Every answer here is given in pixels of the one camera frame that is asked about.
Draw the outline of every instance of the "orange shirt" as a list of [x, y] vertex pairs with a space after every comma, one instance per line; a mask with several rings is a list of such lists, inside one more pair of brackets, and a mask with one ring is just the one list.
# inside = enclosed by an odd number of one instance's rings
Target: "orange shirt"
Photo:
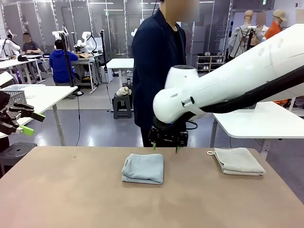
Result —
[[273, 21], [270, 28], [268, 29], [268, 31], [264, 36], [266, 37], [266, 39], [269, 39], [281, 31], [282, 31], [281, 27]]

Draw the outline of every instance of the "gray jacket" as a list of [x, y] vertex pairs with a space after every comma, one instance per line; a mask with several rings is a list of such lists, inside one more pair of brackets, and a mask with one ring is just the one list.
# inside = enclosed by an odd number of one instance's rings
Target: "gray jacket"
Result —
[[[249, 41], [249, 33], [250, 33], [248, 26], [251, 25], [242, 25], [234, 29], [228, 47], [228, 55], [230, 55], [231, 57], [236, 58], [246, 51], [246, 47]], [[259, 29], [255, 28], [254, 32], [256, 38], [262, 41], [264, 36], [259, 31]]]

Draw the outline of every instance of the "person in dark suit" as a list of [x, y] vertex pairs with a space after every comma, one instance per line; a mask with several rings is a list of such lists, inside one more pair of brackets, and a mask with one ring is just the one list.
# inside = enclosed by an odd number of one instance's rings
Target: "person in dark suit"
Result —
[[[134, 56], [133, 95], [135, 124], [141, 128], [144, 147], [154, 117], [153, 99], [164, 89], [167, 74], [175, 65], [185, 65], [185, 31], [176, 23], [188, 12], [187, 0], [160, 0], [160, 8], [138, 28], [132, 43]], [[161, 147], [174, 145], [162, 142]]]

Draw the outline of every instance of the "person in blue jacket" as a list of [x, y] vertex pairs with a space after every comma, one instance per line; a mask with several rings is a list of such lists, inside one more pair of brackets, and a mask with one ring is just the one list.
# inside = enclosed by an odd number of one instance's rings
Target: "person in blue jacket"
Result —
[[[144, 147], [152, 147], [148, 135], [154, 117], [153, 99], [165, 87], [171, 67], [186, 64], [186, 35], [176, 23], [189, 11], [188, 0], [160, 0], [160, 8], [145, 19], [132, 43], [134, 56], [133, 104], [135, 124], [141, 128]], [[172, 143], [157, 143], [174, 147]]]
[[[52, 54], [49, 57], [49, 63], [50, 66], [53, 68], [53, 79], [55, 83], [69, 83], [70, 78], [68, 75], [67, 65], [66, 65], [66, 59], [65, 59], [65, 53], [63, 50], [63, 44], [60, 39], [55, 41], [55, 47], [56, 50], [52, 52]], [[80, 77], [76, 72], [73, 72], [72, 69], [72, 61], [77, 61], [78, 57], [77, 55], [71, 53], [70, 51], [67, 51], [68, 53], [68, 60], [71, 66], [71, 72], [72, 72], [72, 79], [75, 86], [80, 85]], [[80, 89], [77, 89], [77, 96], [82, 96], [84, 93], [80, 91]]]

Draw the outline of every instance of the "seated person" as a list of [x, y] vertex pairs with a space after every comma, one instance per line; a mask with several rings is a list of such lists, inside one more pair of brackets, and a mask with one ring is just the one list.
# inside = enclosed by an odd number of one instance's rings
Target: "seated person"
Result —
[[[36, 42], [34, 42], [28, 32], [23, 33], [23, 40], [24, 44], [21, 50], [22, 55], [39, 55], [41, 53], [41, 50]], [[42, 65], [41, 60], [37, 60], [39, 70], [43, 73], [47, 73], [45, 68]]]
[[[49, 64], [53, 68], [53, 79], [55, 83], [70, 83], [70, 78], [68, 75], [65, 52], [63, 50], [63, 44], [60, 39], [55, 41], [56, 50], [52, 52], [49, 57]], [[67, 51], [68, 60], [71, 66], [72, 79], [75, 86], [80, 85], [80, 77], [76, 72], [73, 72], [72, 61], [78, 60], [77, 55]], [[84, 93], [77, 89], [77, 96], [82, 96]]]

